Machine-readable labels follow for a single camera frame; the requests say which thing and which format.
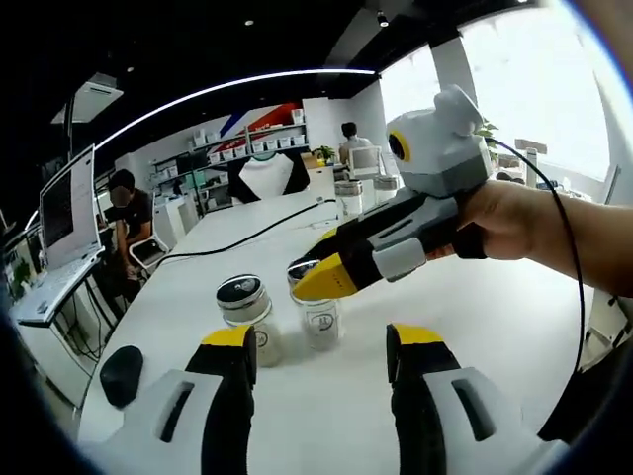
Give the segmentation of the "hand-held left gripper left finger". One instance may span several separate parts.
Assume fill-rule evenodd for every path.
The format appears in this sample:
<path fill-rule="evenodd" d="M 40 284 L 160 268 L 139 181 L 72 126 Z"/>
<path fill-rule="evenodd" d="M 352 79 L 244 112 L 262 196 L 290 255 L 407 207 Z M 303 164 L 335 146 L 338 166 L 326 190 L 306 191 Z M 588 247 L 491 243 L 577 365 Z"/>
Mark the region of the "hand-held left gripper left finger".
<path fill-rule="evenodd" d="M 83 447 L 100 474 L 244 474 L 254 414 L 255 328 L 207 335 L 183 370 L 141 389 L 143 356 L 132 345 L 104 364 L 100 382 L 123 423 Z"/>

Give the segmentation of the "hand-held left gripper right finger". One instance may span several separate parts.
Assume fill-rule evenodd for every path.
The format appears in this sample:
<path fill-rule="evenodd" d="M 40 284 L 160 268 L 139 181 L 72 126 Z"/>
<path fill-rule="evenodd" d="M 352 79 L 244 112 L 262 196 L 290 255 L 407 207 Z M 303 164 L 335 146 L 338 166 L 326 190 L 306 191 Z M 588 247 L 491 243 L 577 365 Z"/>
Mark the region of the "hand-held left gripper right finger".
<path fill-rule="evenodd" d="M 567 454 L 524 425 L 520 408 L 483 373 L 463 367 L 442 337 L 386 330 L 391 410 L 403 474 L 548 474 Z"/>

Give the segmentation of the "person's right hand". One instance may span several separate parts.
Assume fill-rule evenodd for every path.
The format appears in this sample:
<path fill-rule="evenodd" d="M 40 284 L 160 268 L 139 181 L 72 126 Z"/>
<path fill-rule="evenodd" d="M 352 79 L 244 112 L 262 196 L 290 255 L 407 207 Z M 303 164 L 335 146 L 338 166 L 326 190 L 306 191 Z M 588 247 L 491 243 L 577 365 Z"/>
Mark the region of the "person's right hand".
<path fill-rule="evenodd" d="M 539 224 L 560 224 L 551 193 L 507 181 L 488 181 L 460 204 L 461 227 L 479 227 L 484 255 L 518 260 L 536 255 Z"/>

